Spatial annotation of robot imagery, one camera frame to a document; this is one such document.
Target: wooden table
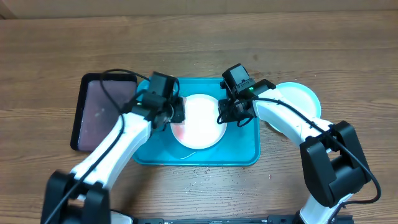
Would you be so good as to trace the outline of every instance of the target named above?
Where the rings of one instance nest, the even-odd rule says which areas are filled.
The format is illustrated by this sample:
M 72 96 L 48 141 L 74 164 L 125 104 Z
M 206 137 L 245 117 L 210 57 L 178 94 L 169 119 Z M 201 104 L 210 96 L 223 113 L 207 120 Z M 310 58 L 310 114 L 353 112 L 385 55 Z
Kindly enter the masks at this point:
M 256 80 L 309 86 L 324 119 L 354 125 L 383 195 L 341 213 L 397 222 L 398 12 L 363 11 L 0 21 L 0 223 L 38 223 L 51 173 L 86 157 L 69 146 L 84 74 L 220 77 L 239 62 Z M 251 167 L 131 161 L 111 206 L 136 217 L 293 214 L 308 197 L 299 149 L 264 123 L 261 144 Z M 354 198 L 375 193 L 370 183 Z

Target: paper plate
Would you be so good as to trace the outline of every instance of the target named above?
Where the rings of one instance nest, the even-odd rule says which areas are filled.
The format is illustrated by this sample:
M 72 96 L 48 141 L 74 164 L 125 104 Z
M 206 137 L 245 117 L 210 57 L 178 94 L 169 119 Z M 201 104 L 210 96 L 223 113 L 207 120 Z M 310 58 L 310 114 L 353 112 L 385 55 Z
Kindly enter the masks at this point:
M 171 124 L 174 137 L 191 149 L 206 149 L 223 137 L 225 124 L 217 124 L 218 100 L 205 94 L 194 94 L 184 99 L 185 121 Z
M 276 88 L 295 106 L 317 118 L 321 117 L 321 103 L 316 94 L 303 84 L 286 82 L 280 83 Z

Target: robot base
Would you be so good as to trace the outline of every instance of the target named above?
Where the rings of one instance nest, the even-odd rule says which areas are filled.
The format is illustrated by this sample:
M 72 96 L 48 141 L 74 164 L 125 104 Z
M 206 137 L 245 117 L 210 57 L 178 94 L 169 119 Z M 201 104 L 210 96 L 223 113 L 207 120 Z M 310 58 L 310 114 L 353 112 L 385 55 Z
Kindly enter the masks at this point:
M 161 218 L 135 219 L 136 224 L 300 224 L 295 219 L 296 215 L 270 215 L 266 218 L 215 218 L 193 220 L 163 220 Z M 354 224 L 353 217 L 337 216 L 333 224 Z

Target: blue tray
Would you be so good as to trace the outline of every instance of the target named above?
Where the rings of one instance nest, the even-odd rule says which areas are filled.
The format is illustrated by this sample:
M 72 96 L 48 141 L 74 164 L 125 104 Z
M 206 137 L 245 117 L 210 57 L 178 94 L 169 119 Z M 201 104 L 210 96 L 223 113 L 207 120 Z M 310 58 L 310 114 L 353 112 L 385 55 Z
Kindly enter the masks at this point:
M 222 78 L 179 78 L 180 95 L 207 94 L 217 100 L 226 98 L 220 88 Z M 149 82 L 140 83 L 137 91 L 146 89 Z M 250 166 L 260 157 L 259 121 L 253 119 L 242 128 L 228 123 L 224 136 L 207 149 L 194 150 L 180 144 L 170 125 L 165 131 L 153 133 L 132 158 L 142 165 L 171 166 Z

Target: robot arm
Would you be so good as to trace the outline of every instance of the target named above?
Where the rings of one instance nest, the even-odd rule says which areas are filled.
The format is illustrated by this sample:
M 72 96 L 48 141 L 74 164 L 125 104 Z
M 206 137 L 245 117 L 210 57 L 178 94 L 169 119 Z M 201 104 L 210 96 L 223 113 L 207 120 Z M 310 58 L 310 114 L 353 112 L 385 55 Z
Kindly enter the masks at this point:
M 305 184 L 311 193 L 305 206 L 298 212 L 300 223 L 328 223 L 339 204 L 347 201 L 371 180 L 347 153 L 340 151 L 340 156 L 332 161 L 327 155 L 328 152 L 340 150 L 329 139 L 333 136 L 369 170 L 358 137 L 350 124 L 342 121 L 334 125 L 310 116 L 289 102 L 271 82 L 261 80 L 256 83 L 241 64 L 224 72 L 223 79 L 221 87 L 226 89 L 228 96 L 227 100 L 219 101 L 223 122 L 240 122 L 258 117 L 274 125 L 300 147 Z M 280 102 L 296 109 L 324 132 L 313 128 Z
M 150 121 L 134 113 L 121 116 L 124 116 L 125 120 L 124 133 L 108 155 L 97 165 L 96 169 L 84 179 L 84 183 L 93 185 L 99 182 L 103 184 L 103 188 L 111 190 L 120 172 L 132 155 L 149 139 L 151 132 Z M 118 122 L 102 143 L 83 162 L 72 169 L 71 173 L 74 174 L 76 180 L 80 179 L 112 144 L 119 134 L 121 127 L 122 121 L 119 117 Z
M 287 100 L 278 89 L 267 90 L 259 95 L 260 98 L 271 98 L 275 100 L 281 100 L 302 113 L 304 116 L 313 121 L 316 125 L 321 127 L 324 131 L 329 131 L 329 125 L 331 122 L 310 116 L 306 112 L 302 111 L 300 108 L 293 105 L 289 100 Z M 256 116 L 268 123 L 274 125 L 278 130 L 281 131 L 285 136 L 292 140 L 297 146 L 306 141 L 309 136 L 319 136 L 321 132 L 312 128 L 310 124 L 306 123 L 302 118 L 295 114 L 290 109 L 278 105 L 273 102 L 266 101 L 254 101 L 253 102 L 254 112 Z M 315 200 L 311 195 L 309 196 L 306 204 L 300 210 L 300 218 L 304 223 L 327 223 L 329 218 L 333 215 L 337 206 L 347 201 L 353 194 L 347 194 L 333 207 L 323 206 Z
M 41 224 L 132 224 L 129 216 L 110 212 L 109 191 L 131 156 L 150 138 L 152 130 L 185 119 L 183 99 L 178 90 L 174 94 L 175 85 L 179 87 L 176 78 L 154 72 L 149 89 L 137 93 L 124 105 L 123 114 L 95 151 L 70 174 L 59 171 L 52 174 L 47 182 Z M 142 100 L 136 100 L 141 94 Z M 70 198 L 84 201 L 84 206 L 69 205 Z

